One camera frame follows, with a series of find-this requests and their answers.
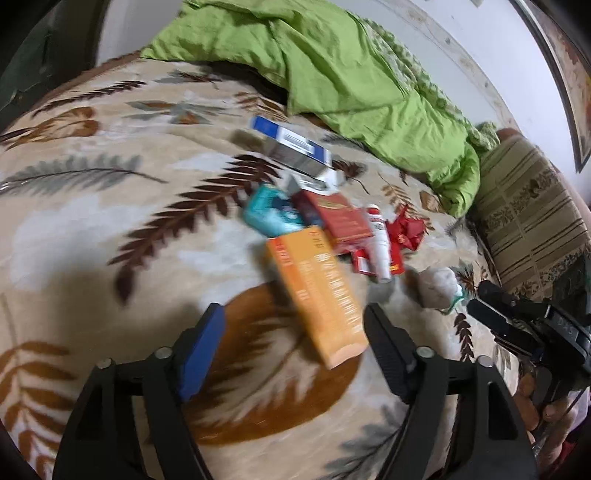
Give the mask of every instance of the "bedspread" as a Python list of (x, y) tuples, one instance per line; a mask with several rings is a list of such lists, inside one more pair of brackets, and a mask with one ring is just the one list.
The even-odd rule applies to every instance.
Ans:
[[(319, 363), (273, 295), (264, 237), (241, 219), (253, 186), (286, 175), (238, 141), (254, 115), (330, 149), (353, 203), (376, 203), (390, 219), (409, 205), (424, 218), (428, 235), (404, 254), (410, 271), (450, 266), (469, 297), (488, 276), (463, 222), (442, 213), (428, 187), (316, 117), (288, 118), (281, 92), (226, 67), (134, 60), (0, 137), (0, 418), (44, 479), (94, 364), (171, 345), (213, 301), (226, 305), (226, 332), (183, 411), (214, 478), (361, 480), (384, 461), (406, 406), (371, 349), (330, 371)], [(359, 301), (380, 302), (415, 343), (464, 361), (489, 355), (515, 390), (517, 360), (465, 303), (445, 316), (419, 306), (410, 274), (384, 286), (348, 273)], [(135, 406), (148, 473), (158, 477)], [(450, 398), (430, 472), (453, 413)]]

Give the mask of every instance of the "striped cushion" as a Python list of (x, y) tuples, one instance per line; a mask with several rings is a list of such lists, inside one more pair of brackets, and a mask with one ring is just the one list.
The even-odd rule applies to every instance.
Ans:
[(591, 246), (560, 172), (516, 135), (482, 159), (481, 175), (475, 209), (503, 287), (532, 299), (550, 297), (552, 282)]

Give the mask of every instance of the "green blanket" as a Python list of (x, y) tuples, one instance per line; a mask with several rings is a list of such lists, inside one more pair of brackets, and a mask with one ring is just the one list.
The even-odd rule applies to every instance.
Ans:
[(480, 183), (474, 128), (406, 48), (378, 24), (325, 0), (185, 0), (144, 49), (157, 60), (229, 60), (289, 91), (288, 113), (313, 112), (380, 159), (424, 173), (452, 215)]

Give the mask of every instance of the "blanket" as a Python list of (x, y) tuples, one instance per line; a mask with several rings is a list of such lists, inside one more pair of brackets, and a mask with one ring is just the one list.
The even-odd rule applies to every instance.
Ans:
[[(323, 366), (274, 294), (265, 238), (241, 218), (248, 193), (288, 173), (238, 141), (254, 115), (331, 150), (351, 202), (375, 203), (389, 220), (408, 205), (425, 220), (419, 249), (404, 252), (408, 275), (382, 286), (343, 263), (360, 304), (379, 302), (416, 344), (448, 358), (489, 355), (516, 388), (517, 360), (464, 304), (443, 315), (414, 293), (413, 269), (429, 265), (452, 267), (467, 299), (489, 276), (464, 224), (425, 184), (314, 116), (288, 116), (285, 92), (230, 67), (135, 60), (0, 135), (0, 419), (44, 480), (94, 364), (172, 345), (211, 302), (225, 305), (226, 331), (183, 413), (216, 480), (366, 480), (384, 461), (407, 406), (371, 349)], [(135, 412), (148, 473), (160, 479), (140, 402)], [(429, 472), (443, 463), (453, 418), (450, 398)]]
[(142, 56), (256, 68), (289, 91), (289, 113), (313, 112), (378, 158), (424, 173), (454, 216), (479, 187), (473, 145), (496, 144), (392, 34), (325, 0), (185, 0)]

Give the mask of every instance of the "white tube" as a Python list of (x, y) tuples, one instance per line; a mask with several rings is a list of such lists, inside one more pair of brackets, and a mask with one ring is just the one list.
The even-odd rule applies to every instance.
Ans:
[(374, 236), (368, 240), (367, 251), (376, 279), (379, 283), (386, 283), (392, 280), (390, 272), (390, 237), (384, 224), (384, 217), (377, 205), (367, 205), (365, 215)]

